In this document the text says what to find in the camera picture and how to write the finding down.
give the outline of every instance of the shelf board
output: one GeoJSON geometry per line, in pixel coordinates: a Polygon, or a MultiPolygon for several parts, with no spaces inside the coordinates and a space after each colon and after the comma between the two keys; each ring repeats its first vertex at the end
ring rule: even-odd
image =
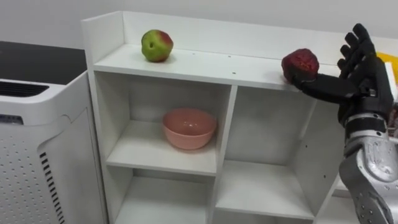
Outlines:
{"type": "MultiPolygon", "coordinates": [[[[140,45],[124,44],[94,64],[94,70],[148,77],[173,78],[275,90],[296,89],[282,76],[281,60],[173,49],[164,63],[150,63],[140,45]]],[[[338,75],[334,65],[321,65],[320,72],[338,75]]]]}
{"type": "Polygon", "coordinates": [[[314,218],[289,168],[250,162],[225,161],[216,208],[275,217],[314,218]]]}
{"type": "Polygon", "coordinates": [[[206,187],[134,177],[115,224],[205,224],[206,187]]]}
{"type": "Polygon", "coordinates": [[[277,224],[274,217],[238,212],[216,211],[213,224],[277,224]]]}
{"type": "Polygon", "coordinates": [[[130,121],[106,164],[214,176],[216,149],[214,141],[211,141],[203,149],[183,151],[170,145],[161,124],[130,121]]]}
{"type": "Polygon", "coordinates": [[[354,203],[348,198],[332,197],[317,224],[359,224],[354,203]]]}

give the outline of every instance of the pink bowl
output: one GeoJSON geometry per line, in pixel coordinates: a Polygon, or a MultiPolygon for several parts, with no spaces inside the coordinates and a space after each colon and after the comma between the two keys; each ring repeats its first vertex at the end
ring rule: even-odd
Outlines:
{"type": "Polygon", "coordinates": [[[217,122],[212,115],[190,108],[179,108],[163,117],[167,139],[181,149],[199,149],[207,144],[216,130],[217,122]]]}

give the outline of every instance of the air vent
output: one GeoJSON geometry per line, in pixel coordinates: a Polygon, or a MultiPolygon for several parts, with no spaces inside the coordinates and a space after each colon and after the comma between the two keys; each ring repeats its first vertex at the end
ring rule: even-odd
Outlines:
{"type": "Polygon", "coordinates": [[[39,95],[49,86],[25,83],[0,82],[1,96],[29,97],[39,95]]]}
{"type": "Polygon", "coordinates": [[[45,178],[47,179],[47,185],[50,189],[50,194],[52,198],[52,202],[54,204],[55,208],[55,213],[57,214],[58,221],[60,224],[65,224],[65,218],[63,217],[62,213],[62,208],[61,208],[61,203],[58,198],[58,193],[55,188],[55,183],[54,179],[52,177],[51,169],[50,169],[50,164],[49,164],[49,159],[47,157],[47,153],[43,152],[40,154],[40,160],[43,165],[43,171],[45,173],[45,178]]]}

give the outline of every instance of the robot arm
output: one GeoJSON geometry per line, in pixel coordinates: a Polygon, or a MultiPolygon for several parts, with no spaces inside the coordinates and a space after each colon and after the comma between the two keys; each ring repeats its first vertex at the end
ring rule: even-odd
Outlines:
{"type": "Polygon", "coordinates": [[[340,49],[344,59],[338,62],[339,77],[319,74],[308,69],[314,66],[301,66],[303,62],[286,62],[302,58],[293,57],[295,52],[282,61],[284,76],[305,94],[339,104],[346,143],[340,176],[359,222],[397,224],[398,151],[386,128],[393,104],[389,78],[367,30],[356,24],[353,31],[340,49]]]}

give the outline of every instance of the apple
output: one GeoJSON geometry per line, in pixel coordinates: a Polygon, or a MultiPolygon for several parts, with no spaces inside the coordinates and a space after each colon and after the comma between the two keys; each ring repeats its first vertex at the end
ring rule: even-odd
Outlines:
{"type": "Polygon", "coordinates": [[[318,75],[319,62],[317,56],[309,49],[298,49],[282,59],[284,77],[289,83],[295,75],[301,79],[313,80],[318,75]]]}
{"type": "Polygon", "coordinates": [[[164,62],[168,59],[174,43],[170,36],[161,30],[150,30],[141,39],[141,52],[150,62],[164,62]]]}

